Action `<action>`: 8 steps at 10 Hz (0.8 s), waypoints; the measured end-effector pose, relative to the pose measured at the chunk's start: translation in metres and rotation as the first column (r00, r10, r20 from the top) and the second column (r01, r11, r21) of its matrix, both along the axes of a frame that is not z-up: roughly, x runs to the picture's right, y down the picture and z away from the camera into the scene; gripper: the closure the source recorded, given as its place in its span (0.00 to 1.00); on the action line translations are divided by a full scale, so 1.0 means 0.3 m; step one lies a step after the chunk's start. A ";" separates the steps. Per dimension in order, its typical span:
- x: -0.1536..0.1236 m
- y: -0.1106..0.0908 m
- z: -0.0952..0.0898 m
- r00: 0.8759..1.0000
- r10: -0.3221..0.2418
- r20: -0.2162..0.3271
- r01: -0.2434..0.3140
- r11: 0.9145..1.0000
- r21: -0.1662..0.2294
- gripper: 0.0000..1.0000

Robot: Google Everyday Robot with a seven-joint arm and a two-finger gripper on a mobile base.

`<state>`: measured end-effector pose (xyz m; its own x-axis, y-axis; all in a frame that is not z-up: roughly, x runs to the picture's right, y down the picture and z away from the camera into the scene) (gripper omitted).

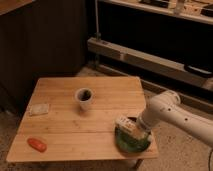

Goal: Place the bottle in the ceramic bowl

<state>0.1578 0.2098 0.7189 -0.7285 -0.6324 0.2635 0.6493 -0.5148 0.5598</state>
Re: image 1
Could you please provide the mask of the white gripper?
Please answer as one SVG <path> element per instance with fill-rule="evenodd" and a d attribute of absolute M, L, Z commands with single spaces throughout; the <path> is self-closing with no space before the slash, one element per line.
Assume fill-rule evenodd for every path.
<path fill-rule="evenodd" d="M 135 122 L 125 116 L 120 116 L 115 121 L 116 127 L 135 139 L 144 139 L 148 133 L 142 130 Z"/>

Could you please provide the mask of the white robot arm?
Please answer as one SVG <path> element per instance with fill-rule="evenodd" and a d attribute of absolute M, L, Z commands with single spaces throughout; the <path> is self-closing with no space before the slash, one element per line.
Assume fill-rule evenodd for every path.
<path fill-rule="evenodd" d="M 148 138 L 148 134 L 159 121 L 182 129 L 206 145 L 213 147 L 213 121 L 194 115 L 180 107 L 180 96 L 171 90 L 147 100 L 145 110 L 131 121 L 126 116 L 116 119 L 115 125 L 134 140 Z"/>

